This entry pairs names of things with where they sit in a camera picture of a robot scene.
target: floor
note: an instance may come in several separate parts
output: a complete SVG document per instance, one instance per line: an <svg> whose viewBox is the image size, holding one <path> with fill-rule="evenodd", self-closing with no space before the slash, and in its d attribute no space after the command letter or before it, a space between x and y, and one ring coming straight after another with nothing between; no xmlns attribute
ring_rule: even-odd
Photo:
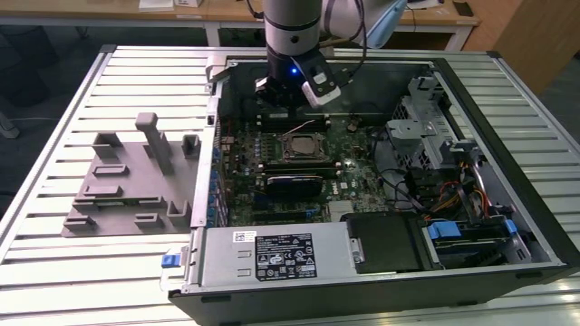
<svg viewBox="0 0 580 326"><path fill-rule="evenodd" d="M45 30L61 58L58 64L40 71L44 83L49 86L50 97L41 104L20 109L0 97L1 111L9 119L16 119L13 124L21 131L16 140L0 137L0 158L2 158L0 193L18 190L102 44L206 45L205 33L201 29L90 28L86 39L78 37L72 27L52 26ZM225 29L220 33L224 46L264 46L262 39L256 37L252 31ZM0 40L0 48L1 46L5 46L2 40ZM572 60L540 98L577 141L580 141L580 124L576 123L577 112L580 112L578 90L580 60ZM53 120L29 120L37 117ZM9 196L0 195L0 217L10 200Z"/></svg>

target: table leg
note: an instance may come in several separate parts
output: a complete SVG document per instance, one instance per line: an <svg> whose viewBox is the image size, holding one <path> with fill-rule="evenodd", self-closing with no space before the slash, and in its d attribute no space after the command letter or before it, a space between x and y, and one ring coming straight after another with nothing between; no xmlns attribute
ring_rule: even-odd
<svg viewBox="0 0 580 326"><path fill-rule="evenodd" d="M14 139L20 134L20 130L8 120L6 116L0 112L0 135L8 139Z"/></svg>
<svg viewBox="0 0 580 326"><path fill-rule="evenodd" d="M445 51L461 51L470 34L472 26L458 26L446 43Z"/></svg>
<svg viewBox="0 0 580 326"><path fill-rule="evenodd" d="M80 39L85 39L89 37L89 28L88 27L74 26L74 29L76 29L76 33L78 34Z"/></svg>
<svg viewBox="0 0 580 326"><path fill-rule="evenodd" d="M218 22L206 22L204 29L208 37L208 46L218 47Z"/></svg>

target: blue release latch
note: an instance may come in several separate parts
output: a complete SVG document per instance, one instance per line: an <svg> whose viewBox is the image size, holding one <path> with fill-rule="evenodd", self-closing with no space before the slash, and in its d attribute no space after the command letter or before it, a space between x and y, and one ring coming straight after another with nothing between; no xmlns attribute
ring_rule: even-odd
<svg viewBox="0 0 580 326"><path fill-rule="evenodd" d="M434 222L426 227L432 239L461 236L460 228L454 222Z"/></svg>
<svg viewBox="0 0 580 326"><path fill-rule="evenodd" d="M162 255L161 268L177 268L181 267L181 255L178 253L173 255Z"/></svg>
<svg viewBox="0 0 580 326"><path fill-rule="evenodd" d="M509 235L514 235L517 233L517 227L514 222L510 219L504 221L505 227L508 228Z"/></svg>

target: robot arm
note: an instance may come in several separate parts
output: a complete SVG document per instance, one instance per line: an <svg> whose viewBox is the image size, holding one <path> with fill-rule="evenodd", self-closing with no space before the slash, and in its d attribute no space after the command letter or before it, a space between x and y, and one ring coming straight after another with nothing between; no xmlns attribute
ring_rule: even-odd
<svg viewBox="0 0 580 326"><path fill-rule="evenodd" d="M254 17L264 18L268 48L268 76L256 82L258 98L289 110L337 98L352 72L332 72L318 50L320 30L365 46L370 26L368 45L381 47L405 5L406 0L264 0L262 13L250 8Z"/></svg>

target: barcode sticker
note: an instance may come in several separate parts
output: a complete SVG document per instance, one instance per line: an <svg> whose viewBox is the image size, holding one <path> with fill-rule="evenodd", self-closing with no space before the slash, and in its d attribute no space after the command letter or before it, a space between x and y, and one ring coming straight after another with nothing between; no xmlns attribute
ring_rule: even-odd
<svg viewBox="0 0 580 326"><path fill-rule="evenodd" d="M256 231L234 231L233 242L253 242L256 241Z"/></svg>

